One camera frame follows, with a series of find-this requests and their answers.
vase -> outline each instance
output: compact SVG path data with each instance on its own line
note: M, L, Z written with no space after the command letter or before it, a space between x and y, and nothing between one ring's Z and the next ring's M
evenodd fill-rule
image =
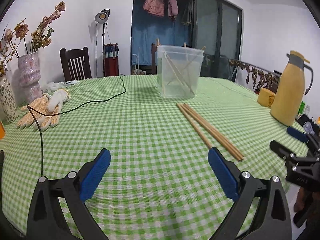
M30 104L33 100L42 96L38 82L41 78L38 52L19 57L18 68L21 75L19 83L25 92L27 104Z
M7 123L12 123L17 119L18 113L14 102L11 85L6 76L0 78L0 102L4 111Z

transparent plastic container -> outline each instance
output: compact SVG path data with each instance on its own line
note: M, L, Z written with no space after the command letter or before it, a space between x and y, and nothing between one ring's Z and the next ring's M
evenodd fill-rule
M203 61L203 50L158 46L157 85L164 98L193 98Z

gingham tablecloth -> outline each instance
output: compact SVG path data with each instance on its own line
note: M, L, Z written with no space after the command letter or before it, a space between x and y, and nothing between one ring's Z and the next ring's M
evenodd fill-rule
M208 149L176 107L187 102L224 134L245 156L238 163L208 133L212 143L242 171L254 177L281 178L284 161L269 149L276 139L299 155L307 148L286 133L257 95L228 80L200 77L197 95L190 100L162 99L156 76L123 77L127 92L107 103L84 106L64 114L55 128L43 133L44 174L63 178L78 171L102 148L111 164L86 205L110 239L209 239L232 201L227 199L208 164ZM90 100L107 99L123 91L119 77L80 81L69 88L71 100L63 110ZM5 152L2 209L26 233L31 197L40 177L40 137L32 127L5 126L0 141ZM66 220L80 236L61 201ZM254 202L243 228L253 218Z

black cord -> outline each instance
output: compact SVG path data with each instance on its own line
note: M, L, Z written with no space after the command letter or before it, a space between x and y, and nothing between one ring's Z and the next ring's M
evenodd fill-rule
M98 63L97 63L97 42L98 42L98 23L96 23L96 78L97 78L97 74L98 74Z
M121 76L124 76L124 75L123 75L123 74L119 74L119 78L120 78L121 81L122 81L122 86L123 86L123 88L124 88L124 91L121 92L121 93L119 93L119 94L116 94L116 95L112 96L111 98L105 99L105 100L93 100L93 101L88 101L88 102L85 102L85 103L77 106L76 108L73 108L73 109L68 110L68 111L65 111L65 112L57 113L57 114L43 114L43 113L37 111L36 109L33 109L31 106L27 105L27 108L28 108L29 112L31 113L33 119L35 120L36 125L38 126L39 133L40 133L40 141L41 141L41 176L43 176L43 138L42 138L42 131L41 131L40 125L39 125L37 119L35 118L35 116L33 115L33 112L32 112L32 111L35 111L35 112L38 113L38 114L41 114L41 115L50 117L50 116L56 116L56 115L59 115L59 114L67 114L67 113L70 113L70 112L75 111L75 110L79 109L80 107L82 107L82 106L84 106L84 105L87 105L87 104L90 104L90 103L104 103L104 102L108 102L108 101L110 101L111 99L113 99L113 98L115 98L115 97L118 97L118 96L120 96L120 95L123 95L123 94L127 91L127 89L126 89L125 86L124 86L124 81L123 81L123 79L121 78Z

pink jacket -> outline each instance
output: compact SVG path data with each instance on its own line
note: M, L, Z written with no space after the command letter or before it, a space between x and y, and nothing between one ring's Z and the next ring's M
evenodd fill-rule
M177 0L168 1L168 16L172 20L175 20L178 15L178 4Z
M148 13L150 14L163 17L164 1L163 0L145 0L143 9L148 11Z

